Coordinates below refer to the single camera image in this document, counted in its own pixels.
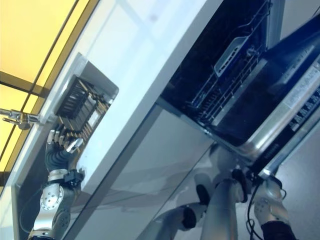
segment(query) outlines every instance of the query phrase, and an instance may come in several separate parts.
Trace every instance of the yellow ceiling light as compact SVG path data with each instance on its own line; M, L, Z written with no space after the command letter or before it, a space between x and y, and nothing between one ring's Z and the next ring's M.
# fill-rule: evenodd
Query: yellow ceiling light
M33 83L75 0L0 0L0 71ZM78 0L36 85L44 86L89 0ZM20 111L28 93L0 85L0 108ZM30 113L38 97L31 95L23 111ZM0 120L0 153L13 125ZM2 172L21 130L16 127L0 159Z
M73 4L1 0L0 71L33 82Z

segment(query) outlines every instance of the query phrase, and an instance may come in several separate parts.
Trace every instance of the black cable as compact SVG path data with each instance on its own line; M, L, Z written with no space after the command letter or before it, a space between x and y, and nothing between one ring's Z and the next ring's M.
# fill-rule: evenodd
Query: black cable
M282 200L284 200L284 199L286 198L286 196L287 196L287 191L284 190L283 188L281 188L281 190L284 191L284 195L283 195L283 197L282 197Z
M253 234L260 240L264 240L262 237L259 236L259 234L255 231L254 229L254 220L253 219L250 219L250 209L251 209L251 206L252 206L252 203L254 201L254 198L255 198L255 195L257 193L257 190L259 188L260 184L257 184L255 189L253 190L253 193L252 193L252 196L250 198L250 202L249 202L249 206L248 206L248 211L246 212L246 222L247 224L250 226L250 229L251 229L251 232L249 232L250 234L250 240L253 239Z
M320 5L318 6L318 8L315 10L315 12L314 12L314 14L312 15L312 17L311 18L313 18L316 14L317 14L317 12L320 10Z
M250 230L248 225L250 224L250 221L252 221L252 228L255 227L255 220L253 219L249 219L245 222L245 227L246 227L246 230L248 231L248 233L250 234L250 240L253 240L254 239L254 232L252 231L252 229Z
M23 208L21 209L20 215L19 215L19 225L21 227L21 229L26 233L29 234L30 231L26 230L26 228L23 225L23 221L22 221L22 216L24 211L26 210L26 207L31 203L31 201L33 200L33 198L41 191L41 188L39 188L30 198L29 200L24 204Z

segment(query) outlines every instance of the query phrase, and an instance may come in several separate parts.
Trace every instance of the robot finger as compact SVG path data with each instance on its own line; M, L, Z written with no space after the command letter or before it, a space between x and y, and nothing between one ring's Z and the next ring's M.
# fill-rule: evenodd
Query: robot finger
M54 133L54 142L55 143L59 142L59 135L60 135L60 131L55 131L55 133Z
M52 144L54 138L55 138L55 130L52 129L52 130L50 130L50 132L48 134L48 138L46 140L46 143L49 144L49 145Z
M65 149L68 153L74 153L84 142L82 138L77 138L76 140L72 141L69 146Z
M67 131L67 129L63 128L62 131L60 132L60 136L59 136L59 145L60 146L63 146L65 143L66 131Z
M63 148L66 149L66 148L69 146L69 143L70 143L70 141L66 140L66 141L63 143Z
M60 146L64 145L64 140L65 140L65 136L64 135L60 135L60 137L59 137L59 145Z
M58 143L59 139L60 139L60 133L62 132L62 130L64 129L64 124L58 124L55 127L55 134L54 134L54 142Z

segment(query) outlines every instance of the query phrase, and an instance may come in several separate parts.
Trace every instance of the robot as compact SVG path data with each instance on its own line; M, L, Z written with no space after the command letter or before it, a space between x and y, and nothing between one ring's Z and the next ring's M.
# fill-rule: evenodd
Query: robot
M51 130L47 138L45 166L49 176L42 186L40 211L28 240L62 239L70 223L70 208L84 178L76 169L68 170L83 139L66 139L62 128Z
M70 223L71 206L84 177L75 169L68 170L82 143L81 138L69 143L59 129L50 131L45 151L48 181L42 188L40 211L28 240L62 239ZM259 182L252 193L249 209L254 202L254 213L265 240L296 240L290 227L288 211L283 205L281 189L282 183L270 176ZM198 185L196 191L199 202L161 214L148 224L136 240L173 240L178 230L188 231L200 219L203 219L200 240L238 239L236 203L248 201L244 173L234 169L230 178L225 178L215 186L212 196L209 196L203 185Z
M136 240L173 240L178 230L194 228L201 218L204 221L200 240L238 239L236 203L248 200L245 182L242 171L235 169L231 178L224 179L216 186L211 197L204 186L198 185L199 203L183 205L163 213L151 221ZM264 240L296 240L288 211L282 203L281 189L282 183L270 176L258 184L252 194L254 199L250 202L255 202L254 213Z

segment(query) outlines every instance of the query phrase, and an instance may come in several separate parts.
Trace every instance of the kitchen appliance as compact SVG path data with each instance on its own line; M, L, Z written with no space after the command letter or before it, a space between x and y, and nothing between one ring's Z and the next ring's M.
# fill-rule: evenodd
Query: kitchen appliance
M320 15L268 49L272 7L224 0L158 101L261 176L320 118Z

